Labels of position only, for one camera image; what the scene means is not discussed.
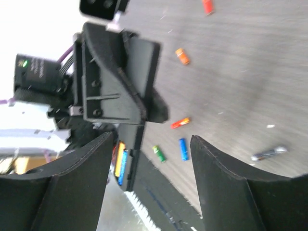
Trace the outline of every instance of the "green cylinder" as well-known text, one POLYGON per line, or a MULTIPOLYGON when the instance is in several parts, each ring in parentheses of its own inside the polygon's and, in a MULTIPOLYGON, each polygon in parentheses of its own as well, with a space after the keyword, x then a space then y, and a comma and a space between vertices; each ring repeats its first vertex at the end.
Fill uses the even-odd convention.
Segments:
POLYGON ((165 162, 166 161, 166 157, 164 156, 164 154, 162 153, 162 151, 159 150, 158 146, 154 146, 153 147, 153 151, 154 153, 158 156, 160 162, 165 162))

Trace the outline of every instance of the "red marker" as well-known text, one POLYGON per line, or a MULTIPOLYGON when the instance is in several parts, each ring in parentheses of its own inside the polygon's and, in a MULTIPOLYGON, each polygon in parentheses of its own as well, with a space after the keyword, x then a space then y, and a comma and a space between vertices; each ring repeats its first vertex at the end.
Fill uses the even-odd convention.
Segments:
POLYGON ((175 128, 181 127, 181 126, 183 126, 183 125, 185 125, 185 124, 190 123, 190 121, 191 121, 191 120, 190 120, 189 118, 184 118, 184 119, 179 120, 178 122, 175 122, 174 124, 172 124, 172 125, 171 125, 171 128, 172 128, 172 129, 175 129, 175 128))
POLYGON ((202 0, 203 7, 206 15, 210 15, 214 12, 213 3, 211 0, 202 0))

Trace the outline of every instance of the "green led light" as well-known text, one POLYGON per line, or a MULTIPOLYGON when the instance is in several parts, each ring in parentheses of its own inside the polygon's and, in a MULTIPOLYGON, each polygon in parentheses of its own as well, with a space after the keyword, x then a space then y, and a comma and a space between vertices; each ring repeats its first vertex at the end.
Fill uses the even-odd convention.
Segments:
POLYGON ((23 67, 26 67, 28 64, 28 60, 25 60, 24 63, 23 63, 23 67))

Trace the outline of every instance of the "red cylinder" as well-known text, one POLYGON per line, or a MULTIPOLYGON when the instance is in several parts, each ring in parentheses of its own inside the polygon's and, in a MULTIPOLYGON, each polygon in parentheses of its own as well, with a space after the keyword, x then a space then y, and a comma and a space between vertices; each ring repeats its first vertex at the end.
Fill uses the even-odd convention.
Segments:
POLYGON ((202 0, 202 2, 206 15, 209 15, 214 12, 213 3, 211 0, 202 0))

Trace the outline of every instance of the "black servo motor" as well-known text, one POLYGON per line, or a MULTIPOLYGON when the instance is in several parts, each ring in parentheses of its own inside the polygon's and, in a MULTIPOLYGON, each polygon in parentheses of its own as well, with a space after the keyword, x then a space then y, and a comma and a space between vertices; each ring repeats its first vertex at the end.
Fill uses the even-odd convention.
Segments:
POLYGON ((57 95, 62 91, 61 63, 18 54, 15 62, 14 90, 17 88, 57 95))

